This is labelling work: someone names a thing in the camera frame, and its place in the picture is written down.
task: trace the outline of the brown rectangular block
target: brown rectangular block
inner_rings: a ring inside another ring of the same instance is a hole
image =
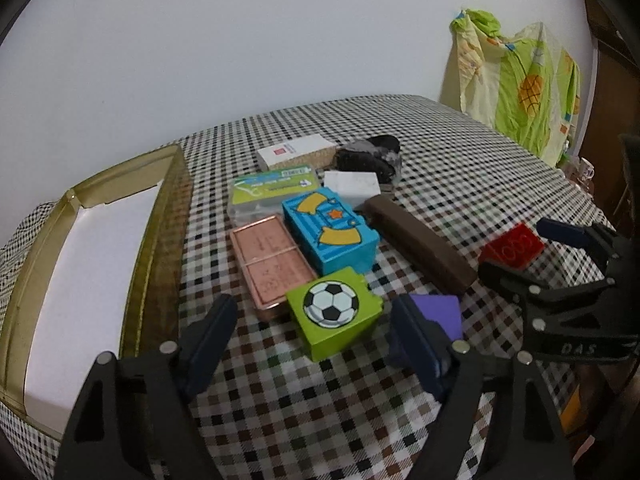
[[[463,294],[478,278],[449,243],[387,197],[363,204],[370,225],[444,294]]]

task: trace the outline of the white eraser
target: white eraser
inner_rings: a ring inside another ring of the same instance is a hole
[[[325,171],[324,186],[340,195],[354,209],[365,200],[380,194],[375,173],[360,171]]]
[[[319,134],[286,140],[258,150],[258,166],[262,171],[269,171],[309,164],[319,170],[331,163],[337,147],[335,142]]]

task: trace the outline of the pink box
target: pink box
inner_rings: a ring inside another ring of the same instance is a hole
[[[230,237],[260,320],[287,312],[285,294],[317,277],[279,216],[233,229]]]

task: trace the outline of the box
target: box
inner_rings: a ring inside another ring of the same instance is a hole
[[[364,276],[351,267],[288,292],[287,300],[315,362],[347,348],[382,313],[382,298],[372,294]]]
[[[337,149],[337,144],[319,134],[286,140],[258,150],[258,166],[267,171],[308,164],[320,170],[331,164]]]
[[[96,356],[177,338],[193,184],[173,145],[68,190],[20,270],[0,332],[0,399],[60,439]]]
[[[327,187],[282,203],[285,223],[320,276],[344,267],[369,272],[380,236]]]
[[[285,293],[317,277],[279,216],[234,229],[230,238],[262,321],[287,312]]]
[[[316,170],[297,166],[239,176],[229,185],[226,209],[234,227],[282,214],[282,201],[320,187]]]
[[[324,186],[335,191],[352,208],[380,194],[378,176],[367,171],[325,171]]]

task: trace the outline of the plastic container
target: plastic container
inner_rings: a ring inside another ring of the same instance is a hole
[[[233,229],[230,238],[262,321],[286,312],[285,293],[316,278],[277,216]]]
[[[239,176],[229,183],[226,212],[234,227],[282,215],[282,202],[319,189],[316,170],[297,166]]]

